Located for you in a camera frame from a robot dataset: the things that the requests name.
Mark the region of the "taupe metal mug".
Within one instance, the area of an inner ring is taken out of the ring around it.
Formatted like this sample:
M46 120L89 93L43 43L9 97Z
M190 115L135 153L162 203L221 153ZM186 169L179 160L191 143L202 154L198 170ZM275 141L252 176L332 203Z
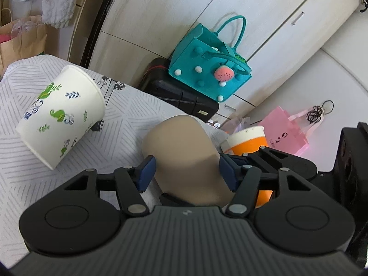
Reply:
M197 206L223 207L234 194L220 175L220 154L205 127L188 115L171 117L146 134L142 153L155 157L155 179L164 193Z

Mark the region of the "orange cup white lid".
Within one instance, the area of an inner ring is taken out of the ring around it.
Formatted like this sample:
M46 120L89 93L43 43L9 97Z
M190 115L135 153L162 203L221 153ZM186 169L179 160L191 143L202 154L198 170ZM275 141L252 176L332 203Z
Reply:
M224 142L220 144L220 148L223 153L227 155L242 156L245 153L254 153L259 150L260 147L268 147L268 143L265 137L263 126L252 126L242 131L236 132L230 135ZM225 166L222 166L223 161L220 161L220 171L226 172ZM235 189L235 177L223 176L224 181L227 185L230 185L230 189ZM270 190L262 190L258 193L256 202L256 208L259 208L266 204L272 195Z

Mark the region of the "white paper cup green print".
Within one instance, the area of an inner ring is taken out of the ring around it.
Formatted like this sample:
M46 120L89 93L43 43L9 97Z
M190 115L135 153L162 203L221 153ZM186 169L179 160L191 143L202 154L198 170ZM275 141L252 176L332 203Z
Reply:
M27 109L16 131L30 151L53 170L104 114L101 89L82 69L68 65Z

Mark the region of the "pink paper gift bag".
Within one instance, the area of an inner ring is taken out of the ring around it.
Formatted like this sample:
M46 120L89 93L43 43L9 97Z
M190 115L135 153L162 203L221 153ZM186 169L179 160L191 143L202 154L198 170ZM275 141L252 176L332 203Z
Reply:
M294 115L278 106L258 126L264 127L269 147L301 156L309 148L308 138L321 125L324 117L325 112L318 105Z

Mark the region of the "black case on floor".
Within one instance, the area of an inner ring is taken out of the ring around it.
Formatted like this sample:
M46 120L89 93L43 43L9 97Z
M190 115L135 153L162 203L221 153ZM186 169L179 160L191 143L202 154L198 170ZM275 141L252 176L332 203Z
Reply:
M173 78L168 73L170 61L156 58L148 64L138 89L175 106L204 122L219 109L218 102Z

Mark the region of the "teal felt handbag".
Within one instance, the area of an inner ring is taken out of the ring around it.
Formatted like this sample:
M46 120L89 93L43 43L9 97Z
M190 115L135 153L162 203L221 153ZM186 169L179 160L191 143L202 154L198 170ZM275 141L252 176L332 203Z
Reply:
M243 21L233 47L219 33L232 21ZM168 73L216 102L224 102L251 78L251 68L236 49L246 29L246 18L233 16L213 32L199 23L178 43Z

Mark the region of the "brown paper bag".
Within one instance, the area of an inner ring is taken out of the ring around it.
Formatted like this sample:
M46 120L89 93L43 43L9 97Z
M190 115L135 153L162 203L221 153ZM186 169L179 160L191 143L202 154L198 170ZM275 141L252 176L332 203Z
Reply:
M1 76L13 62L45 52L47 28L41 16L28 16L1 26Z

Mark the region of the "white hanging towel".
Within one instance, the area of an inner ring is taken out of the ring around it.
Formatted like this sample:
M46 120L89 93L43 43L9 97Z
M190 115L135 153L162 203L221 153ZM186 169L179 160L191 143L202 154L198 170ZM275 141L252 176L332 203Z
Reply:
M42 22L56 29L67 27L77 0L42 0Z

